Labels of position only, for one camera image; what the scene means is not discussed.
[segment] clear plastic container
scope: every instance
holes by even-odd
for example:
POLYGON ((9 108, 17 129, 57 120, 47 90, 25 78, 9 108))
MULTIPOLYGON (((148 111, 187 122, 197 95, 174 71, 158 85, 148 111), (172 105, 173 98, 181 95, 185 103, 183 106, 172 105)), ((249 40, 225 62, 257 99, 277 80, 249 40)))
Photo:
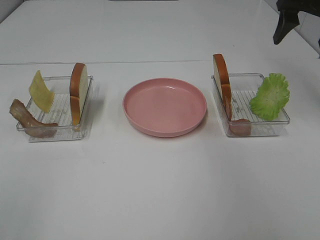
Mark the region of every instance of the clear plastic container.
POLYGON ((24 132, 28 137, 28 142, 51 142, 51 141, 67 141, 80 140, 87 133, 88 111, 89 105, 93 99, 93 76, 88 76, 88 90, 83 105, 80 123, 72 125, 70 110, 70 76, 53 76, 44 77, 43 80, 49 90, 54 92, 54 100, 50 112, 45 113, 34 103, 32 98, 29 100, 26 108, 33 117, 42 123, 58 123, 58 126, 45 127, 22 127, 18 122, 16 129, 24 132), (37 136, 30 136, 28 133, 36 133, 37 136))
POLYGON ((211 78, 213 80, 213 96, 222 120, 225 134, 228 137, 278 136, 285 125, 290 123, 290 118, 284 109, 281 109, 278 117, 272 121, 263 120, 251 112, 249 102, 256 96, 258 87, 265 79, 262 74, 229 74, 232 94, 231 120, 228 119, 227 112, 223 106, 223 100, 219 93, 215 77, 212 76, 211 78))

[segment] white tabletop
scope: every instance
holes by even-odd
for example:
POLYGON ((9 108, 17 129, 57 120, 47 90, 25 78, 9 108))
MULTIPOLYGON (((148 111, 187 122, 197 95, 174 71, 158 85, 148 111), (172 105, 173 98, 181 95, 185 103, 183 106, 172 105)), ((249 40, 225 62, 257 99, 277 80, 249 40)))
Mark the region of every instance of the white tabletop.
POLYGON ((0 64, 317 58, 295 31, 273 44, 264 0, 34 0, 0 24, 0 64))
MULTIPOLYGON (((237 66, 231 59, 229 72, 237 66)), ((8 113, 12 100, 27 102, 36 70, 48 77, 72 68, 0 66, 0 239, 319 239, 316 60, 262 58, 248 67, 287 76, 291 123, 281 136, 225 135, 212 95, 212 61, 101 63, 87 65, 97 94, 90 134, 28 143, 8 113), (204 93, 208 114, 200 127, 163 139, 129 124, 124 94, 157 77, 185 80, 204 93)))

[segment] toast slice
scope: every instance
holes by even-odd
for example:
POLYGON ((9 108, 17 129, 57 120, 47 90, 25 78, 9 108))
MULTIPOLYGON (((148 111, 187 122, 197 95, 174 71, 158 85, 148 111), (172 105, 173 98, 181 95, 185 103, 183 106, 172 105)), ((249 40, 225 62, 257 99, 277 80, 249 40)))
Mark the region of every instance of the toast slice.
POLYGON ((78 125, 88 91, 88 73, 85 64, 78 62, 74 65, 69 91, 72 125, 78 125))
POLYGON ((214 80, 222 98, 223 106, 229 120, 232 118, 232 93, 229 74, 225 59, 222 54, 213 55, 214 80))

